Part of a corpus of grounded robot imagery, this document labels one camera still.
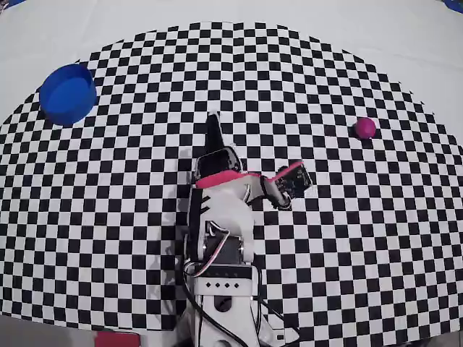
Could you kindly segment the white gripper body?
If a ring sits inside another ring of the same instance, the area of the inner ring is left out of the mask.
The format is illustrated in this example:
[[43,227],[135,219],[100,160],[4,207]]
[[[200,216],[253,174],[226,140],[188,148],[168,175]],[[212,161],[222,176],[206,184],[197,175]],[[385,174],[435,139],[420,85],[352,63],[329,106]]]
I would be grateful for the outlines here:
[[203,220],[232,235],[251,235],[255,219],[250,202],[264,196],[265,181],[258,173],[244,172],[234,149],[225,146],[223,155],[198,158],[192,187],[203,193]]

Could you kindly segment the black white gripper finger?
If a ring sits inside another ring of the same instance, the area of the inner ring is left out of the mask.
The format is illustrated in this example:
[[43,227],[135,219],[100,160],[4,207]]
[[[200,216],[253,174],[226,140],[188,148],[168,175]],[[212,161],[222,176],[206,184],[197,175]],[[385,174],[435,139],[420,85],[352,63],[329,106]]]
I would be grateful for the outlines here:
[[205,122],[205,126],[205,153],[208,155],[223,155],[225,145],[222,137],[219,113],[209,113]]

